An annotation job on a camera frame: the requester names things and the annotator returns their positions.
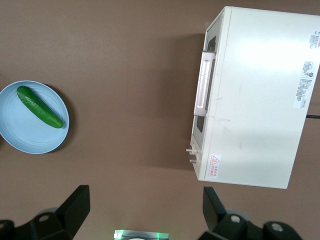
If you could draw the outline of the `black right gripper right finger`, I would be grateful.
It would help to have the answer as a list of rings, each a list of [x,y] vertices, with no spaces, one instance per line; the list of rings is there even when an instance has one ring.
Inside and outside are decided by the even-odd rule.
[[[290,225],[268,221],[263,227],[254,225],[237,211],[227,211],[211,186],[203,188],[202,213],[208,230],[201,240],[300,240]]]

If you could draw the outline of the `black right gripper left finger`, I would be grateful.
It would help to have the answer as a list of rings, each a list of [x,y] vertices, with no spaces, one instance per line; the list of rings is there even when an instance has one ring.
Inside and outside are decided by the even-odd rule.
[[[72,240],[90,212],[90,187],[78,186],[59,206],[45,209],[25,224],[0,221],[2,240]]]

